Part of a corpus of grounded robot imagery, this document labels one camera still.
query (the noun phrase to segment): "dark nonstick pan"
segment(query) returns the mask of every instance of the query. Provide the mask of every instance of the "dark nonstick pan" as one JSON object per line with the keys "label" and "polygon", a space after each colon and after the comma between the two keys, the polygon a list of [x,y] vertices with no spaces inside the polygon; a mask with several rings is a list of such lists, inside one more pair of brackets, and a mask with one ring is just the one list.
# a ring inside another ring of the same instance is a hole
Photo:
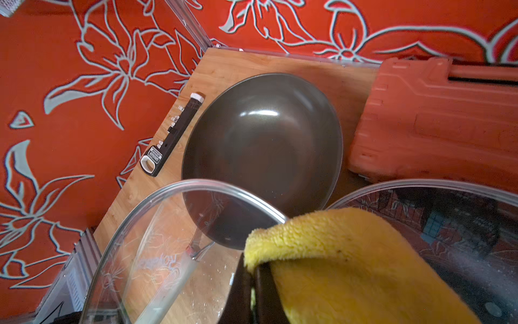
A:
{"label": "dark nonstick pan", "polygon": [[294,217],[324,207],[342,151],[336,112],[319,89],[293,75],[263,74],[210,104],[185,148],[182,179],[228,182]]}

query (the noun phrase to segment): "yellow towel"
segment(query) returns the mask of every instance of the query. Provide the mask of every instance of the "yellow towel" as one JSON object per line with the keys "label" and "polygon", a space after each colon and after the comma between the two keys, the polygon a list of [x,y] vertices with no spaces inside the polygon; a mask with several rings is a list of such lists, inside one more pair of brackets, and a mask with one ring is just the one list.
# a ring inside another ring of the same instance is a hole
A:
{"label": "yellow towel", "polygon": [[253,231],[245,266],[269,261],[291,323],[480,323],[398,231],[361,209]]}

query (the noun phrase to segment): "wooden board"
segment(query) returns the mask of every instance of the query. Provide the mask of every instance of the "wooden board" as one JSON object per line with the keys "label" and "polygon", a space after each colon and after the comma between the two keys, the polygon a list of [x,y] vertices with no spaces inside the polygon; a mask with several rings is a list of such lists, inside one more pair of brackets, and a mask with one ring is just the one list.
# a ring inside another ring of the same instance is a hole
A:
{"label": "wooden board", "polygon": [[[135,167],[94,233],[101,251],[105,250],[122,220],[140,201],[155,190],[181,180],[181,164],[187,140],[195,123],[210,103],[224,90],[241,80],[258,74],[273,72],[290,73],[302,77],[317,86],[328,97],[340,119],[344,143],[344,161],[347,159],[356,125],[363,112],[377,69],[211,48],[203,56],[192,77],[157,130],[151,144],[156,144],[166,137],[171,118],[180,113],[178,106],[185,106],[192,92],[204,94],[205,102],[157,177],[146,175],[140,166]],[[367,183],[351,174],[344,163],[329,203],[365,185]],[[220,306],[224,305],[224,299],[229,290],[227,283],[229,278],[227,277],[230,276],[230,269],[227,269],[227,267],[230,266],[228,263],[234,262],[232,266],[235,266],[239,253],[225,248],[216,248],[210,252],[207,255],[207,260],[196,269],[195,275],[197,278],[203,278],[207,275],[207,278],[217,280],[218,284],[212,285],[207,282],[206,285],[201,285],[201,279],[198,280],[198,284],[194,280],[190,280],[184,291],[191,289],[191,295],[187,296],[183,293],[178,297],[174,309],[172,308],[170,314],[166,317],[167,322],[176,322],[177,320],[174,320],[174,318],[177,316],[180,316],[183,322],[196,323],[198,320],[216,322],[218,312],[221,311]],[[207,304],[207,302],[194,300],[198,297],[193,299],[194,291],[196,296],[203,296],[203,301],[212,300],[214,302],[209,303],[210,314],[207,305],[202,307],[202,304]]]}

